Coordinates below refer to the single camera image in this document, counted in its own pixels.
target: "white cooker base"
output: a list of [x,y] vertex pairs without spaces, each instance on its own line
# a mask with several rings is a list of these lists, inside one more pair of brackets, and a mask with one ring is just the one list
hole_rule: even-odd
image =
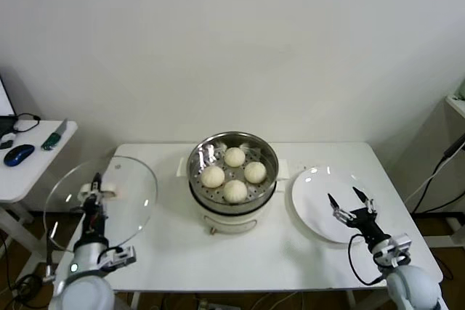
[[265,219],[268,207],[268,203],[265,203],[264,206],[258,210],[243,216],[221,216],[198,205],[202,222],[211,228],[211,234],[217,232],[223,234],[240,234],[241,232],[247,232]]

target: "table leg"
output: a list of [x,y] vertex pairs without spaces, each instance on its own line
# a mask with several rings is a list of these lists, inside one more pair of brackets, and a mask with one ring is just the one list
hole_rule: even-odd
[[358,302],[352,310],[374,310],[390,299],[387,290],[374,290],[368,297]]
[[131,310],[137,310],[139,307],[139,298],[140,298],[140,292],[134,292],[132,295],[132,301],[131,301]]
[[34,217],[32,217],[28,210],[26,210],[25,207],[20,203],[10,203],[7,205],[7,207],[11,211],[15,212],[17,216],[24,219],[26,223],[30,224],[34,221]]
[[30,252],[37,252],[44,258],[47,257],[46,244],[36,239],[34,235],[26,230],[19,221],[11,217],[2,207],[0,207],[0,229]]

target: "white table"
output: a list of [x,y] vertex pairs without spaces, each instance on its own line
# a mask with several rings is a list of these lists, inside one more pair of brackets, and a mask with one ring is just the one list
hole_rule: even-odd
[[[27,129],[35,123],[35,121],[18,121],[16,127]],[[8,167],[3,163],[4,156],[13,147],[0,150],[0,228],[9,235],[7,242],[14,239],[29,251],[43,257],[46,256],[45,244],[37,240],[21,225],[24,221],[32,221],[32,216],[18,202],[29,193],[32,186],[39,180],[78,128],[74,121],[68,121],[67,129],[57,146],[51,151],[41,150],[42,143],[61,123],[62,121],[41,121],[34,129],[17,134],[13,147],[22,144],[32,144],[36,147],[34,152],[18,166]],[[2,206],[13,210],[21,220],[13,219]]]
[[[304,167],[350,168],[369,189],[379,209],[379,225],[391,235],[407,233],[413,241],[412,264],[435,280],[442,272],[372,149],[365,143],[274,143],[288,162],[291,179],[285,192],[270,200],[265,224],[237,235],[210,235],[202,224],[187,179],[176,177],[181,157],[195,144],[124,144],[117,155],[141,160],[158,178],[158,201],[147,226],[129,243],[137,263],[106,278],[123,291],[291,291],[365,288],[352,273],[347,246],[327,242],[306,228],[290,206],[291,185]],[[107,226],[108,235],[117,232]],[[76,230],[70,246],[80,235]],[[379,275],[364,243],[352,250],[355,267],[366,280]],[[58,280],[68,272],[66,253]]]

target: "wire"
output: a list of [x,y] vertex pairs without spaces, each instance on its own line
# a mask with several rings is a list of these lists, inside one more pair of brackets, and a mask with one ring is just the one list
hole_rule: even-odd
[[428,177],[423,183],[420,184],[420,186],[414,191],[412,192],[405,200],[404,200],[404,203],[407,203],[408,201],[410,201],[410,199],[417,193],[420,191],[420,189],[426,184],[428,183],[428,181],[430,181],[430,179],[433,179],[434,177],[436,177],[436,175],[444,168],[444,166],[446,166],[449,161],[451,161],[452,159],[454,159],[454,157],[458,154],[458,152],[460,152],[462,150],[462,148],[465,147],[465,142],[462,143],[462,145],[451,155],[450,158],[448,158],[447,160],[444,160],[442,162],[442,165],[438,165],[437,166],[437,169],[433,172],[433,174]]
[[444,263],[438,256],[435,256],[433,254],[433,257],[434,257],[434,259],[436,259],[439,262],[439,264],[444,266],[444,269],[446,269],[447,272],[449,273],[449,275],[450,275],[449,277],[444,275],[445,279],[449,280],[449,281],[452,281],[453,280],[453,272],[452,272],[452,270],[450,270],[449,266],[446,263]]
[[290,295],[284,297],[283,299],[281,299],[280,301],[277,301],[276,303],[274,303],[272,305],[272,307],[270,308],[270,310],[273,310],[276,306],[278,306],[279,304],[281,304],[282,302],[284,302],[285,300],[289,299],[291,296],[293,295],[296,295],[298,292],[294,292],[294,293],[291,293]]
[[271,293],[267,293],[265,295],[263,295],[258,301],[256,301],[254,303],[254,305],[252,305],[252,307],[250,308],[250,310],[254,310],[262,301],[264,301],[266,298],[268,298],[269,296],[271,295]]
[[11,301],[9,301],[6,306],[3,308],[3,310],[7,310],[9,308],[10,305],[12,305],[12,303],[15,301],[15,299],[13,298]]
[[375,285],[376,283],[380,282],[383,280],[383,276],[379,276],[377,277],[376,279],[374,279],[373,281],[371,282],[365,282],[363,281],[360,276],[358,276],[357,272],[355,271],[355,268],[354,268],[354,264],[352,263],[352,257],[350,255],[350,248],[352,247],[352,242],[354,241],[354,239],[358,236],[361,236],[363,237],[363,235],[361,234],[355,234],[353,235],[351,238],[350,238],[350,241],[349,241],[349,247],[347,248],[347,254],[349,255],[349,264],[350,264],[350,268],[352,269],[352,272],[354,273],[355,277],[357,278],[357,280],[359,280],[361,283],[363,283],[365,286],[372,286],[372,285]]
[[428,180],[428,182],[426,183],[426,186],[425,186],[425,188],[424,188],[423,194],[421,194],[420,200],[417,202],[415,208],[412,210],[412,213],[415,213],[416,210],[418,210],[418,208],[419,208],[419,206],[421,205],[421,203],[423,202],[423,199],[424,199],[424,197],[425,197],[425,195],[426,195],[426,192],[428,191],[429,185],[431,184],[431,182],[432,182],[434,176],[436,175],[438,168],[441,166],[441,164],[442,164],[444,161],[446,161],[446,158],[445,158],[445,157],[443,157],[443,158],[439,161],[439,163],[437,163],[436,167],[434,168],[434,171],[433,171],[432,175],[429,177],[429,180]]
[[17,295],[7,304],[5,309],[7,309],[14,301],[21,303],[25,307],[29,309],[45,309],[45,306],[33,306],[29,305],[28,302],[31,301],[36,297],[39,293],[40,289],[42,288],[42,278],[35,274],[28,274],[21,277],[15,284],[11,284],[10,277],[9,277],[9,255],[8,255],[8,248],[7,242],[2,233],[0,233],[1,241],[3,242],[3,246],[5,248],[5,261],[7,263],[7,284],[9,291],[13,294],[15,291]]
[[19,115],[16,115],[17,118],[19,118],[20,116],[23,116],[23,115],[29,115],[32,117],[32,119],[34,119],[35,121],[37,121],[36,124],[32,125],[29,129],[26,129],[26,130],[18,130],[16,129],[15,127],[13,127],[13,131],[16,133],[16,134],[22,134],[24,132],[28,132],[30,130],[32,130],[34,127],[37,127],[40,122],[41,122],[41,118],[40,116],[37,116],[37,115],[34,115],[34,114],[31,114],[31,113],[21,113]]
[[445,207],[445,206],[447,206],[447,205],[450,205],[451,203],[456,202],[457,200],[460,200],[463,196],[465,196],[465,191],[462,192],[462,193],[461,193],[458,197],[456,197],[455,199],[453,199],[453,200],[451,200],[451,201],[448,201],[448,202],[446,202],[445,204],[443,204],[443,205],[441,205],[441,206],[437,206],[437,207],[434,207],[434,208],[430,208],[429,210],[426,210],[426,211],[424,211],[424,212],[422,212],[422,213],[429,213],[429,212],[431,212],[431,211],[439,210],[440,208],[443,208],[443,207]]

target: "white wall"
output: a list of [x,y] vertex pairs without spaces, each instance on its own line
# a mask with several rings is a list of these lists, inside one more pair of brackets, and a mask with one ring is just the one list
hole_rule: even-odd
[[[387,168],[402,168],[465,72],[464,0],[0,0],[0,9],[0,67],[18,109],[76,120],[69,151],[81,158],[236,129],[368,141]],[[394,177],[401,192],[415,186]]]

